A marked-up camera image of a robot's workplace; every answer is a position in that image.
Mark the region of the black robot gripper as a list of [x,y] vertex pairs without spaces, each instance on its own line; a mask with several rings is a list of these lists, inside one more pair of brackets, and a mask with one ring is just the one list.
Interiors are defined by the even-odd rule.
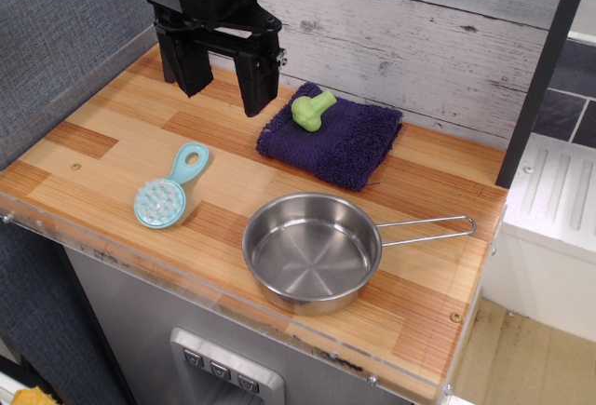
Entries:
[[234,57],[247,117],[278,96],[282,23],[258,0],[148,0],[165,63],[179,88],[193,97],[213,80],[209,51]]

